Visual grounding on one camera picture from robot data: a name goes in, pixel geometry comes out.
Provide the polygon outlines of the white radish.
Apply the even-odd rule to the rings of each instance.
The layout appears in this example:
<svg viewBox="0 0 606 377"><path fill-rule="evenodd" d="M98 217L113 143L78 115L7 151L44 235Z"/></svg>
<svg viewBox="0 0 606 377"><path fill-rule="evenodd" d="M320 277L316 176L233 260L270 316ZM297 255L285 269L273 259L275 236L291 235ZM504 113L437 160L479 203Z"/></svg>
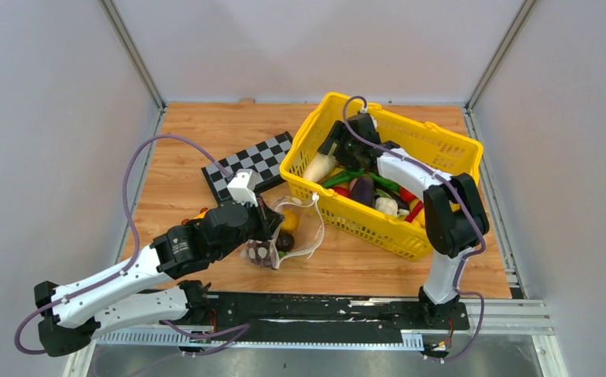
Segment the white radish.
<svg viewBox="0 0 606 377"><path fill-rule="evenodd" d="M318 183L336 167L336 164L337 161L333 156L318 152L303 172L303 179Z"/></svg>

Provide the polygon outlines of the purple grape bunch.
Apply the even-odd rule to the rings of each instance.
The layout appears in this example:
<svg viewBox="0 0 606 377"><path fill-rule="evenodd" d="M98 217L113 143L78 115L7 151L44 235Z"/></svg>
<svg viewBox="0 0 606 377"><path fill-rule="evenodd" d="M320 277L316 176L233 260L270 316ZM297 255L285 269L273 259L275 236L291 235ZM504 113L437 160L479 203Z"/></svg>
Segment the purple grape bunch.
<svg viewBox="0 0 606 377"><path fill-rule="evenodd" d="M275 269L277 249L271 240L249 240L241 254L248 262L265 268Z"/></svg>

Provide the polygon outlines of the dark avocado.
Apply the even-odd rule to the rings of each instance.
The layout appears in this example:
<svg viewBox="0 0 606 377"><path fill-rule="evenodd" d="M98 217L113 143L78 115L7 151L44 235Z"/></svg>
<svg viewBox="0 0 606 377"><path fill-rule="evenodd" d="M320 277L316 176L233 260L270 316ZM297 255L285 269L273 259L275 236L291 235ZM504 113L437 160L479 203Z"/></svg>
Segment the dark avocado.
<svg viewBox="0 0 606 377"><path fill-rule="evenodd" d="M280 232L275 241L275 247L278 252L288 253L296 245L295 237L290 232Z"/></svg>

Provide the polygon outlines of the small yellow fruit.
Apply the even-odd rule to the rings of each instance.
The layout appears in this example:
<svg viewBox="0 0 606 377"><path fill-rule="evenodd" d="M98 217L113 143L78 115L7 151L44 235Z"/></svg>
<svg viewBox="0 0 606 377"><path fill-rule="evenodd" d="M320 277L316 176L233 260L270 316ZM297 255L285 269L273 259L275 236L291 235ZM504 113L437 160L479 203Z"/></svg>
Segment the small yellow fruit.
<svg viewBox="0 0 606 377"><path fill-rule="evenodd" d="M281 223L281 230L285 232L295 232L299 226L299 215L295 210L284 209L282 211L284 221Z"/></svg>

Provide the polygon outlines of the clear polka dot zip bag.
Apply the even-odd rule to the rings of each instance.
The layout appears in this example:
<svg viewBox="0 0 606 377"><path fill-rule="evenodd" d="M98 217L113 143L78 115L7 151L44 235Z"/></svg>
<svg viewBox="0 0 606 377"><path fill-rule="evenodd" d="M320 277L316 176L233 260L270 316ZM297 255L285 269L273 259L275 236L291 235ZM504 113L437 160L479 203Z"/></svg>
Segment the clear polka dot zip bag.
<svg viewBox="0 0 606 377"><path fill-rule="evenodd" d="M275 269L281 268L284 261L291 258L307 257L310 258L314 252L321 246L325 238L325 224L319 209L320 196L317 193L312 194L307 199L299 199L294 196L283 196L274 202L276 212L282 214L284 209L295 210L299 215L299 226L295 232L290 232L296 240L296 245L292 251L288 253L278 252L278 258L275 263ZM271 240L275 246L275 241L281 230L281 225L275 233L275 237ZM241 255L244 251L243 246L240 257L247 260Z"/></svg>

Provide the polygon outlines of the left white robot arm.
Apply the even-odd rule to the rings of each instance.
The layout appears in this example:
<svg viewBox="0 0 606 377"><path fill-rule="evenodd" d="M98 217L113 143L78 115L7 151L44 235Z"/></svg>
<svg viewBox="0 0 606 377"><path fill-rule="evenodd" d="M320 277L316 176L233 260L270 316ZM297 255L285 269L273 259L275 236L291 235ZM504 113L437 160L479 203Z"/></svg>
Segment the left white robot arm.
<svg viewBox="0 0 606 377"><path fill-rule="evenodd" d="M202 324L207 286L185 276L203 271L249 240L269 241L285 217L262 198L226 201L170 228L131 258L72 284L35 286L43 352L65 356L120 328L151 321Z"/></svg>

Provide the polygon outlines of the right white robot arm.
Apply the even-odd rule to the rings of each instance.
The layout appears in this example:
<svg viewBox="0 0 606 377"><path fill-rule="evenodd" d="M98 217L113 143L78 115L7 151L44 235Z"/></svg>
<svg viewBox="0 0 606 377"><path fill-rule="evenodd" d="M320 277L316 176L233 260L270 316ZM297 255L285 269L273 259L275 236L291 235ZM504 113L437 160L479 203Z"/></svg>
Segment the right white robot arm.
<svg viewBox="0 0 606 377"><path fill-rule="evenodd" d="M382 141L369 113L335 121L318 152L343 167L387 178L421 200L433 253L431 270L418 294L418 316L429 328L442 325L459 303L458 285L466 260L477 247L485 246L489 229L472 176L436 170L399 144Z"/></svg>

